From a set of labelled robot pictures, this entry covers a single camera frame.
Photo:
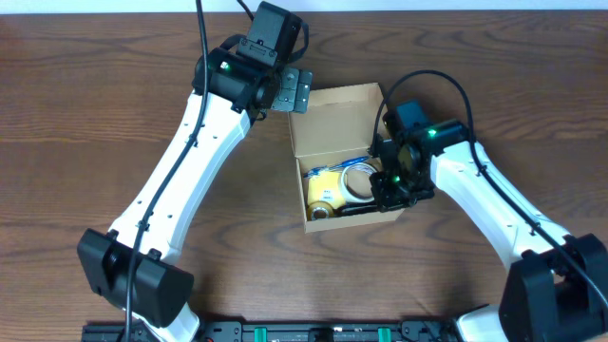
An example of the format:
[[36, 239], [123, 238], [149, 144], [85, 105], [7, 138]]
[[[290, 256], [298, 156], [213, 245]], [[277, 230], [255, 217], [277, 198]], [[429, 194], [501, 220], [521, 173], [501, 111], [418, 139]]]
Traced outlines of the white masking tape roll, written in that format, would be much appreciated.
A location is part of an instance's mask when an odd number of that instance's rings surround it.
[[347, 203], [368, 203], [374, 201], [369, 176], [377, 169], [366, 162], [347, 166], [340, 174], [338, 188]]

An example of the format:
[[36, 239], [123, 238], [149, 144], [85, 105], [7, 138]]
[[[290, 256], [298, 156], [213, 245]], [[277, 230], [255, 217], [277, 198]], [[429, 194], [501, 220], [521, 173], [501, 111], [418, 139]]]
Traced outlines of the yellow clear tape roll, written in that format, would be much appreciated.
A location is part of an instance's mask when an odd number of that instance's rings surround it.
[[313, 202], [307, 208], [307, 218], [310, 221], [330, 219], [333, 217], [333, 207], [326, 201]]

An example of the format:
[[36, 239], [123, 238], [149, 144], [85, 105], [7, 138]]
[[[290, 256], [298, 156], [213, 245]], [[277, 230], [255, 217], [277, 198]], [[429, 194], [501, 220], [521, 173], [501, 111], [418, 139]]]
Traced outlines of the blue white marker pen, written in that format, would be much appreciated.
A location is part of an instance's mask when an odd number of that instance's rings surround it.
[[337, 217], [348, 217], [355, 215], [365, 215], [377, 211], [375, 203], [348, 203], [336, 209], [334, 214]]

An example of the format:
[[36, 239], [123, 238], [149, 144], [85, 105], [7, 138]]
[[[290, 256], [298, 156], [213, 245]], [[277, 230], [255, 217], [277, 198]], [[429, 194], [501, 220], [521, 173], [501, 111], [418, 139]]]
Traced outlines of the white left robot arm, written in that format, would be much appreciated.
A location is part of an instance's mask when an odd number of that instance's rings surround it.
[[309, 44], [296, 14], [262, 2], [244, 34], [203, 47], [180, 126], [138, 196], [106, 232], [84, 232], [77, 254], [91, 290], [123, 323], [88, 324], [85, 341], [196, 341], [193, 276], [177, 265], [218, 171], [271, 110], [303, 113], [313, 75], [295, 68]]

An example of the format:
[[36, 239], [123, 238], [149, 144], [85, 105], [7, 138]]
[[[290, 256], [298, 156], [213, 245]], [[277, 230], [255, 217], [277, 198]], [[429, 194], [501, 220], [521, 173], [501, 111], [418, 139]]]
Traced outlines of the blue ballpoint pen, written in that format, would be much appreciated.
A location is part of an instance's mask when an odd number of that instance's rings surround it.
[[365, 162], [368, 159], [369, 159], [369, 157], [362, 156], [362, 157], [356, 157], [353, 159], [345, 160], [345, 161], [342, 161], [340, 163], [333, 164], [333, 165], [317, 166], [317, 167], [311, 169], [310, 171], [308, 171], [307, 173], [305, 173], [304, 178], [318, 176], [320, 173], [325, 172], [325, 171], [334, 172], [336, 170], [346, 168], [347, 166], [352, 166], [352, 165], [355, 165], [360, 162]]

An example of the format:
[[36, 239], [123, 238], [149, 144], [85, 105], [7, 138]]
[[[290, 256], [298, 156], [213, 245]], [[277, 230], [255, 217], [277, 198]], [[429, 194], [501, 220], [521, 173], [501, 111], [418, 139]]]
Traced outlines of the cardboard box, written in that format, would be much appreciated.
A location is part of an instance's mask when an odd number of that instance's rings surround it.
[[307, 112], [291, 113], [289, 124], [296, 159], [297, 182], [306, 233], [395, 221], [401, 209], [381, 213], [310, 221], [307, 218], [308, 180], [304, 174], [317, 166], [333, 165], [356, 157], [377, 171], [383, 166], [368, 154], [378, 107], [384, 97], [380, 85], [370, 83], [313, 90]]

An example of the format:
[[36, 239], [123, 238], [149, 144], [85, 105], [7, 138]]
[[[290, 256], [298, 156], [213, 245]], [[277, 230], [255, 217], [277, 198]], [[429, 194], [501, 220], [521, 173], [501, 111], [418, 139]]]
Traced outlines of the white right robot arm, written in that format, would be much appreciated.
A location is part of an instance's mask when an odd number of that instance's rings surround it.
[[607, 249], [594, 235], [573, 236], [538, 210], [498, 170], [466, 121], [433, 123], [415, 101], [379, 105], [370, 154], [381, 212], [410, 208], [442, 191], [489, 241], [507, 279], [502, 299], [453, 319], [459, 341], [587, 341], [607, 333]]

